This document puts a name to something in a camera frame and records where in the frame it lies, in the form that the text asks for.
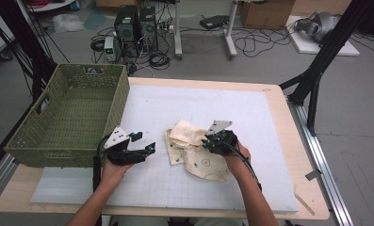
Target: floor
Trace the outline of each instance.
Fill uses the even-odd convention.
[[[67,9],[55,13],[70,13]],[[90,19],[90,8],[77,11],[81,21]],[[103,20],[96,29],[52,34],[71,63],[91,63],[90,38],[113,25]],[[198,27],[193,19],[182,25]],[[182,60],[169,51],[171,65],[165,71],[142,69],[134,76],[281,84],[304,72],[313,55],[298,54],[292,43],[275,45],[271,50],[250,58],[238,51],[229,60],[219,34],[183,33],[185,54]],[[374,42],[360,40],[374,49]],[[374,51],[354,40],[359,57],[338,56],[325,72],[318,96],[316,131],[333,177],[348,207],[354,225],[374,225]],[[50,42],[55,62],[65,63]],[[293,89],[286,89],[289,94]],[[0,60],[0,143],[31,103],[17,61]],[[0,213],[0,225],[63,225],[70,215],[19,215]],[[293,221],[302,225],[337,225],[334,217],[324,221]]]

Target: computer tower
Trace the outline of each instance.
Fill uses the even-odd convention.
[[[114,28],[119,43],[138,41],[141,35],[137,6],[120,6]]]
[[[139,22],[145,50],[157,51],[156,17],[154,7],[140,8]]]

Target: cardboard box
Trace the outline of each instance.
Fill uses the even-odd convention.
[[[115,8],[118,9],[122,5],[139,6],[139,0],[96,0],[98,8]]]
[[[296,0],[291,14],[310,16],[313,12],[328,11],[332,14],[342,15],[350,2],[351,0]]]
[[[244,3],[240,18],[246,28],[284,29],[295,0],[271,0],[266,4]]]

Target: crumpled fabric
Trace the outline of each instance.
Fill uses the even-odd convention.
[[[227,182],[230,177],[224,158],[210,153],[202,147],[206,129],[179,121],[172,129],[166,131],[165,139],[171,165],[185,164],[186,170],[200,178]]]

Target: person's hand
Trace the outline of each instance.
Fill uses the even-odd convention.
[[[251,161],[251,153],[245,148],[239,141],[236,144],[236,148],[239,149],[245,157],[249,158]],[[240,159],[239,156],[235,155],[224,155],[225,162],[227,162],[228,170],[234,174],[238,179],[239,177],[245,175],[251,175],[249,169],[246,167],[245,163]]]
[[[122,177],[124,177],[124,174],[132,166],[134,165],[116,166],[112,164],[110,160],[106,159],[100,185],[105,185],[106,188],[115,189],[122,180]]]

